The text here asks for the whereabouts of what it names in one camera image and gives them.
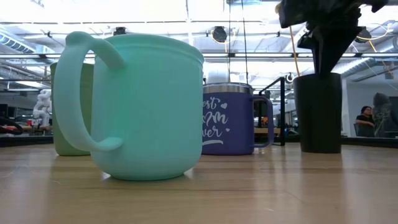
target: table surface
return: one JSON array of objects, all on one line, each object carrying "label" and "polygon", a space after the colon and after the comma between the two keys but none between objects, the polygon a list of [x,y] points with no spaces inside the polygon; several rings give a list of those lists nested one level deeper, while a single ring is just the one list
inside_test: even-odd
[{"label": "table surface", "polygon": [[398,149],[298,144],[203,156],[175,179],[127,182],[53,145],[0,148],[0,223],[340,224],[398,220]]}]

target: black planter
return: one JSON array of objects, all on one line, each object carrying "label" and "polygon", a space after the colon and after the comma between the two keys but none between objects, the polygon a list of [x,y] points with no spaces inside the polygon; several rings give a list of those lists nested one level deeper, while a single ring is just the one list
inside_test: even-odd
[{"label": "black planter", "polygon": [[303,152],[341,152],[340,74],[305,75],[294,80]]}]

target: person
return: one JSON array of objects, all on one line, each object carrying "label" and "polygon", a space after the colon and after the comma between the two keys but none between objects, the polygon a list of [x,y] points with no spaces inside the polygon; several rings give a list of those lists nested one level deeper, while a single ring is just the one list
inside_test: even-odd
[{"label": "person", "polygon": [[361,109],[361,115],[356,117],[355,123],[358,125],[357,135],[360,137],[374,137],[374,121],[372,118],[372,108],[364,106]]},{"label": "person", "polygon": [[373,97],[375,136],[377,138],[391,138],[390,131],[398,127],[398,116],[393,110],[388,96],[376,93]]}]

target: sage green mug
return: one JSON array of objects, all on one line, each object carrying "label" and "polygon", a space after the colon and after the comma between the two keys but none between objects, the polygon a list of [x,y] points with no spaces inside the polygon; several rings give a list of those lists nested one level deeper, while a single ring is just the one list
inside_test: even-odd
[{"label": "sage green mug", "polygon": [[[57,63],[53,63],[50,66],[51,69],[51,89],[52,94],[54,94],[53,79],[55,75],[55,70]],[[84,124],[87,131],[91,132],[91,99],[93,96],[93,70],[94,66],[91,64],[84,63],[81,70],[80,78],[80,105],[81,113],[83,115]],[[69,142],[63,137],[63,134],[58,126],[57,116],[55,114],[54,103],[52,100],[52,130],[55,144],[55,151],[60,156],[87,156],[90,152],[81,151],[71,146]]]}]

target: purple mug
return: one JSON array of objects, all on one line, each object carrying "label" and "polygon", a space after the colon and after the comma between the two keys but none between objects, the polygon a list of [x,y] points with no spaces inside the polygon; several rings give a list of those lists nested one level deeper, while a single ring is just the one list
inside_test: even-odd
[{"label": "purple mug", "polygon": [[[254,144],[253,101],[267,104],[268,141]],[[272,102],[253,96],[250,85],[243,83],[212,83],[203,86],[202,154],[248,155],[255,147],[266,147],[274,142]]]}]

